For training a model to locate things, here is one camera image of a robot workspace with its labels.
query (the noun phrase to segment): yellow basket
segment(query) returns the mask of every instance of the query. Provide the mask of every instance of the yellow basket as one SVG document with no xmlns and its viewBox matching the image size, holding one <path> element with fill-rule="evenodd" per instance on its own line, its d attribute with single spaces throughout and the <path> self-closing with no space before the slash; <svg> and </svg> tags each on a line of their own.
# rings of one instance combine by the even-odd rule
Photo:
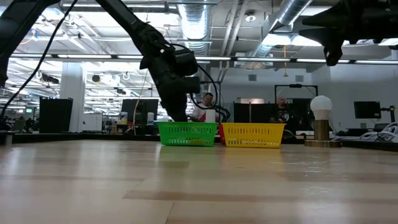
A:
<svg viewBox="0 0 398 224">
<path fill-rule="evenodd" d="M 285 124 L 223 123 L 228 147 L 279 148 Z"/>
</svg>

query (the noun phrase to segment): red object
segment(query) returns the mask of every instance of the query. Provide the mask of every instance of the red object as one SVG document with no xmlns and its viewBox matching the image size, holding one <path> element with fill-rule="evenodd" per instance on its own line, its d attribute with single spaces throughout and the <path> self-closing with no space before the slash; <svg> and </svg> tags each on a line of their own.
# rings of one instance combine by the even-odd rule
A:
<svg viewBox="0 0 398 224">
<path fill-rule="evenodd" d="M 206 121 L 206 113 L 204 113 L 201 118 L 199 119 L 200 122 L 205 122 Z"/>
<path fill-rule="evenodd" d="M 225 145 L 225 135 L 224 135 L 224 128 L 223 128 L 222 124 L 218 125 L 218 134 L 220 134 L 221 144 Z"/>
</svg>

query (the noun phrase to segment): table surface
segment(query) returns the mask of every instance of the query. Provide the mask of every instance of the table surface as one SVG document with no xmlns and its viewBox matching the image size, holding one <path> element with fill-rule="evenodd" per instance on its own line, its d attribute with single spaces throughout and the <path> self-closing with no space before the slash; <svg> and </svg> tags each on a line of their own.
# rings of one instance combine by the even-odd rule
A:
<svg viewBox="0 0 398 224">
<path fill-rule="evenodd" d="M 0 148 L 0 223 L 398 223 L 398 154 L 62 141 Z"/>
</svg>

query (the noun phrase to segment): plastic basket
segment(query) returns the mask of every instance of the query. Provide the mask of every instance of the plastic basket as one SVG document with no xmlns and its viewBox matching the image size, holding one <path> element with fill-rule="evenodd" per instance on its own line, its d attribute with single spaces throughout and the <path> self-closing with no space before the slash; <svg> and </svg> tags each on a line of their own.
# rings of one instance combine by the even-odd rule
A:
<svg viewBox="0 0 398 224">
<path fill-rule="evenodd" d="M 228 147 L 279 148 L 285 124 L 223 123 Z"/>
<path fill-rule="evenodd" d="M 166 146 L 213 146 L 218 123 L 158 122 Z"/>
</svg>

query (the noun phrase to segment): gold lamp base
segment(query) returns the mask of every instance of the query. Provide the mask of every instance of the gold lamp base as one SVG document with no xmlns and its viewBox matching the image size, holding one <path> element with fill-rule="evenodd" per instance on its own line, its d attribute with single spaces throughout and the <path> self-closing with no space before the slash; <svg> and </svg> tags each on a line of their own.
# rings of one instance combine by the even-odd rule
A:
<svg viewBox="0 0 398 224">
<path fill-rule="evenodd" d="M 339 141 L 305 140 L 304 146 L 308 147 L 341 147 Z"/>
</svg>

